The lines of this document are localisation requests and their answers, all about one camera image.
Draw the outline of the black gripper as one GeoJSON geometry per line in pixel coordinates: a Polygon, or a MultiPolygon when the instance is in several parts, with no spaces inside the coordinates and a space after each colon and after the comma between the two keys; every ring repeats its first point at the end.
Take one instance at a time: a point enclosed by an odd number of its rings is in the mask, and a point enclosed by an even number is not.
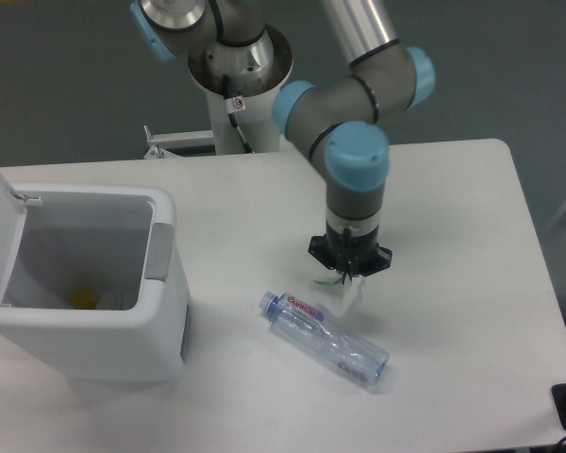
{"type": "Polygon", "coordinates": [[[309,254],[328,270],[341,274],[341,284],[347,277],[371,276],[391,267],[392,251],[378,242],[378,227],[365,234],[355,235],[350,227],[341,232],[331,225],[323,236],[312,236],[309,254]]]}

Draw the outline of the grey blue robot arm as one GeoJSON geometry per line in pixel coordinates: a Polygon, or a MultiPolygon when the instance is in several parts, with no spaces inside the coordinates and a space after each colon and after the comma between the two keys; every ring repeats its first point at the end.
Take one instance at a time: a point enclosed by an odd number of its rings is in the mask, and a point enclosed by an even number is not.
{"type": "Polygon", "coordinates": [[[158,59],[186,58],[217,153],[271,152],[286,140],[325,180],[314,259],[342,282],[389,268],[392,253],[377,240],[390,168],[379,123],[424,101],[436,74],[422,49],[400,43],[382,2],[324,2],[350,69],[327,89],[291,80],[291,46],[263,1],[135,1],[130,10],[158,59]]]}

